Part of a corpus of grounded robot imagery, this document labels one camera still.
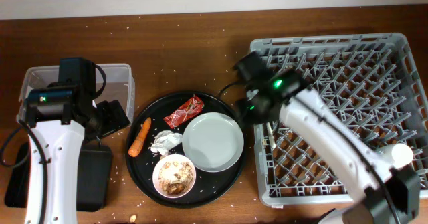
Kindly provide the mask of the white plastic fork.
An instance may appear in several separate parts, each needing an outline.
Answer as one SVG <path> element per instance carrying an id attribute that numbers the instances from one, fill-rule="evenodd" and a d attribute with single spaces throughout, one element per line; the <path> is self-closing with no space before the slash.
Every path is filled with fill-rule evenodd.
<path id="1" fill-rule="evenodd" d="M 275 139 L 274 139 L 274 134 L 273 134 L 273 131 L 272 131 L 272 127 L 271 127 L 271 125 L 270 125 L 269 122 L 267 122 L 265 125 L 266 125 L 266 128 L 267 128 L 267 135 L 268 135 L 268 138 L 269 138 L 270 148 L 271 148 L 271 150 L 274 150 L 275 147 L 276 147 L 276 142 L 275 142 Z"/>

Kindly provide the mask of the grey plate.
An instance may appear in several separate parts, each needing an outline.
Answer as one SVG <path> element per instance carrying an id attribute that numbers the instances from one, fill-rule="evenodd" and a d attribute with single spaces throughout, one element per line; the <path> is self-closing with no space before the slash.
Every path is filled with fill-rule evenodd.
<path id="1" fill-rule="evenodd" d="M 232 117 L 209 112 L 189 122 L 183 133 L 183 152 L 202 171 L 218 173 L 241 158 L 244 137 Z"/>

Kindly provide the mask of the red snack wrapper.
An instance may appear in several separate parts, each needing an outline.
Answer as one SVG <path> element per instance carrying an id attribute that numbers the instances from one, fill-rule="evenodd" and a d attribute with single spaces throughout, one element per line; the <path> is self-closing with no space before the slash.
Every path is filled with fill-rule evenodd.
<path id="1" fill-rule="evenodd" d="M 170 128 L 176 128 L 200 114 L 204 106 L 204 102 L 198 96 L 193 95 L 172 114 L 164 117 L 163 120 Z"/>

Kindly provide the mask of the small white cup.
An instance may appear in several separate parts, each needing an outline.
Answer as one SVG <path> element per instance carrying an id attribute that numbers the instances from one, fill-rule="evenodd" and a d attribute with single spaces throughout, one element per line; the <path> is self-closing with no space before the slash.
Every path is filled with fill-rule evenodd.
<path id="1" fill-rule="evenodd" d="M 378 153 L 387 161 L 391 162 L 396 169 L 411 164 L 414 154 L 406 144 L 389 144 L 379 149 Z"/>

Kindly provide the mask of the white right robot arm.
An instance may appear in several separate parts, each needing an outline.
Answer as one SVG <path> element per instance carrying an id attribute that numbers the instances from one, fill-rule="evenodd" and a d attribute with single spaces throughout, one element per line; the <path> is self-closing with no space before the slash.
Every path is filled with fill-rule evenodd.
<path id="1" fill-rule="evenodd" d="M 419 214 L 420 179 L 396 169 L 346 127 L 318 92 L 294 70 L 240 70 L 247 96 L 238 101 L 246 124 L 277 120 L 311 146 L 345 186 L 353 205 L 333 209 L 319 223 L 409 223 Z"/>

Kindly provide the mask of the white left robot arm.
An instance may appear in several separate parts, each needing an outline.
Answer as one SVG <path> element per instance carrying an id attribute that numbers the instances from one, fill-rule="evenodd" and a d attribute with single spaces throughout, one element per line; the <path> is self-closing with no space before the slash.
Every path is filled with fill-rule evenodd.
<path id="1" fill-rule="evenodd" d="M 29 137 L 26 223 L 76 223 L 78 162 L 83 143 L 129 125 L 118 100 L 77 85 L 33 89 L 19 121 Z"/>

